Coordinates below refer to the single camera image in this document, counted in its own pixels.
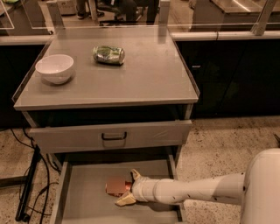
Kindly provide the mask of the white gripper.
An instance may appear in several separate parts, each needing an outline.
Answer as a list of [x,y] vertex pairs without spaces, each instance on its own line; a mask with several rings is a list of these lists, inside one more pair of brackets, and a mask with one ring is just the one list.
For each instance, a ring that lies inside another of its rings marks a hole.
[[133,205],[137,201],[155,202],[156,197],[154,188],[158,182],[158,179],[142,177],[142,175],[136,169],[132,169],[130,173],[134,180],[132,192],[125,192],[120,198],[117,199],[115,204],[119,207],[123,207],[127,205]]

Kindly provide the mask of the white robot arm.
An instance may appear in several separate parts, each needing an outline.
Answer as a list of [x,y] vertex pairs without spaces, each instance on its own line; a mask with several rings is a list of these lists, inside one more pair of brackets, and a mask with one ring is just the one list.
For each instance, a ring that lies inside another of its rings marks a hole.
[[280,149],[258,153],[241,173],[192,182],[154,179],[131,171],[134,182],[115,202],[119,207],[138,201],[175,205],[185,200],[234,204],[241,207],[240,224],[280,224]]

